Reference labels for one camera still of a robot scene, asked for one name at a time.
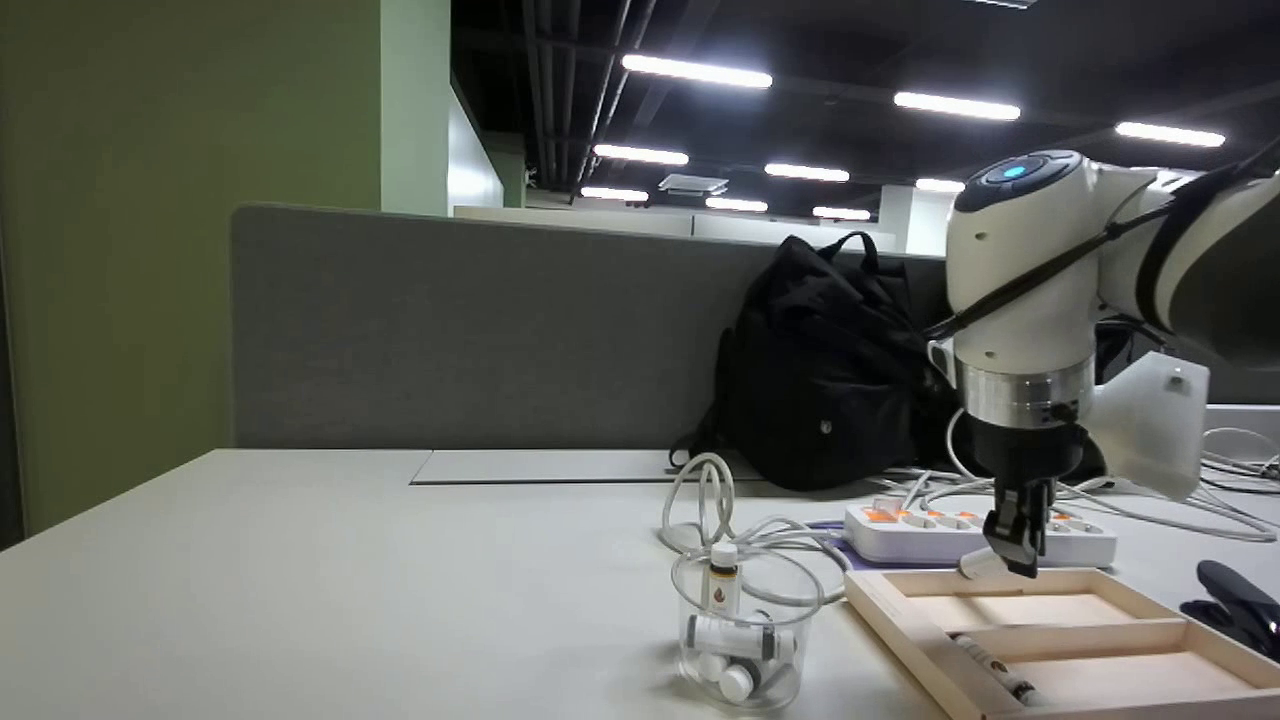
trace fluorescent light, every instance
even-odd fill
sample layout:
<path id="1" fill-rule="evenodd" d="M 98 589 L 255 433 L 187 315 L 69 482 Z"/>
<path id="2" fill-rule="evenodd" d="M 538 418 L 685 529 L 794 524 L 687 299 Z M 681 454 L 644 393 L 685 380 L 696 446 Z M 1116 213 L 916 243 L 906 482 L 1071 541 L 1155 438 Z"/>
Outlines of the fluorescent light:
<path id="1" fill-rule="evenodd" d="M 771 85 L 769 72 L 752 72 L 752 67 L 693 64 L 693 59 L 641 55 L 641 52 L 630 52 L 624 67 L 641 75 L 672 75 L 672 78 L 728 85 L 728 86 L 752 86 L 752 92 L 763 92 Z"/>
<path id="2" fill-rule="evenodd" d="M 844 220 L 844 224 L 864 224 L 864 220 L 872 220 L 869 208 L 837 208 L 837 202 L 815 202 L 811 216 L 815 216 L 815 220 Z"/>
<path id="3" fill-rule="evenodd" d="M 749 200 L 749 195 L 708 195 L 708 208 L 725 208 L 725 213 L 769 213 L 763 200 Z"/>
<path id="4" fill-rule="evenodd" d="M 844 167 L 815 167 L 815 162 L 763 162 L 769 177 L 784 181 L 815 181 L 815 182 L 848 182 Z"/>
<path id="5" fill-rule="evenodd" d="M 994 124 L 1013 124 L 1025 115 L 1015 102 L 974 99 L 974 96 L 931 96 L 931 92 L 893 92 L 893 102 L 913 110 L 974 115 Z"/>
<path id="6" fill-rule="evenodd" d="M 593 195 L 593 200 L 616 200 L 616 202 L 648 202 L 648 191 L 641 191 L 641 188 L 583 182 L 583 195 Z"/>
<path id="7" fill-rule="evenodd" d="M 916 191 L 943 191 L 943 195 L 959 195 L 963 182 L 959 181 L 948 181 L 948 177 L 920 177 L 916 181 Z"/>
<path id="8" fill-rule="evenodd" d="M 1152 141 L 1152 145 L 1188 145 L 1188 148 L 1223 148 L 1228 145 L 1223 130 L 1177 126 L 1177 124 L 1140 124 L 1140 118 L 1116 124 L 1116 135 Z"/>
<path id="9" fill-rule="evenodd" d="M 597 156 L 603 158 L 630 158 L 630 162 L 667 162 L 667 167 L 685 167 L 687 156 L 672 151 L 672 148 L 641 148 L 641 145 L 597 145 Z"/>

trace wooden frame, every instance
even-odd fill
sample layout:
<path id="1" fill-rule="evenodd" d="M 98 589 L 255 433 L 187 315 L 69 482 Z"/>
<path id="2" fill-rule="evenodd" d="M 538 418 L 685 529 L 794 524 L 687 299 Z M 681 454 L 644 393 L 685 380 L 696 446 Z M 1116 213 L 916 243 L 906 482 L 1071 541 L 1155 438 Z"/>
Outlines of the wooden frame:
<path id="1" fill-rule="evenodd" d="M 1280 715 L 1280 664 L 1106 570 L 858 570 L 848 604 L 959 720 Z"/>

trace gray cubicle partition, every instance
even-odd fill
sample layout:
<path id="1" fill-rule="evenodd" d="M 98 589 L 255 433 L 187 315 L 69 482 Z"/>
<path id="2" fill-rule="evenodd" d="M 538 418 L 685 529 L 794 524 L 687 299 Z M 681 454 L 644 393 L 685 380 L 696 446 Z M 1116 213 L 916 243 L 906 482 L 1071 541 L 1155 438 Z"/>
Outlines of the gray cubicle partition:
<path id="1" fill-rule="evenodd" d="M 769 261 L 630 228 L 244 208 L 235 444 L 665 446 L 708 409 L 716 341 Z M 1217 367 L 1211 395 L 1280 385 Z"/>

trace white table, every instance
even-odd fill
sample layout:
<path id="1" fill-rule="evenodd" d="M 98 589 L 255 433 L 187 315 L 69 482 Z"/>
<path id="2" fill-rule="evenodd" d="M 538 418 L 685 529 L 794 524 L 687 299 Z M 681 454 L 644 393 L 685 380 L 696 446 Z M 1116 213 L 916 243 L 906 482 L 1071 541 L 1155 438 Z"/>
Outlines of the white table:
<path id="1" fill-rule="evenodd" d="M 0 715 L 725 715 L 667 688 L 660 482 L 410 487 L 425 454 L 207 450 L 3 550 Z M 741 510 L 833 520 L 840 499 Z M 1200 594 L 1200 556 L 1280 594 L 1280 547 L 1108 524 L 1155 601 Z M 942 715 L 844 607 L 804 673 L 800 720 Z"/>

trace green wall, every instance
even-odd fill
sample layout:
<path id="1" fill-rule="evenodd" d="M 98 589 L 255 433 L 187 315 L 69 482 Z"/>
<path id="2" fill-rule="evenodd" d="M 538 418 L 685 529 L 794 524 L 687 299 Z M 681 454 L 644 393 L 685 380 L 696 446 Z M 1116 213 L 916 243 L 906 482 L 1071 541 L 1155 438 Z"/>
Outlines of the green wall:
<path id="1" fill-rule="evenodd" d="M 0 0 L 30 529 L 227 444 L 227 213 L 380 208 L 375 44 L 371 0 Z"/>

